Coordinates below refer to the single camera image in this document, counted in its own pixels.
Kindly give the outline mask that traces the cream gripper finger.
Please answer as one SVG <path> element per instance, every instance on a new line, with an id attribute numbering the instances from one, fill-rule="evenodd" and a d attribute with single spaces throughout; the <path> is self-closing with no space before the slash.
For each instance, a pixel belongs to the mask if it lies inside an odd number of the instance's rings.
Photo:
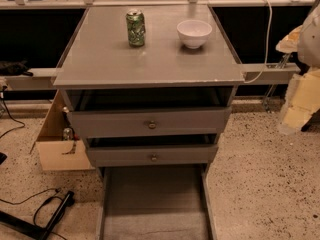
<path id="1" fill-rule="evenodd" d="M 304 75 L 294 74 L 289 81 L 280 114 L 278 130 L 297 133 L 320 109 L 320 69 L 311 67 Z"/>
<path id="2" fill-rule="evenodd" d="M 289 32 L 282 40 L 276 45 L 276 50 L 282 53 L 292 53 L 297 51 L 298 40 L 302 26 L 298 26 Z"/>

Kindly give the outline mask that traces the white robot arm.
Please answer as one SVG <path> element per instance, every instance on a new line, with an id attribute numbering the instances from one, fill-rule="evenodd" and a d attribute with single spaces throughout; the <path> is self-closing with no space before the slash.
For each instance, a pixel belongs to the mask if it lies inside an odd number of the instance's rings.
<path id="1" fill-rule="evenodd" d="M 289 81 L 280 111 L 278 130 L 289 135 L 300 131 L 320 110 L 320 5 L 278 42 L 276 50 L 296 52 L 298 60 L 309 66 L 306 73 L 294 74 Z"/>

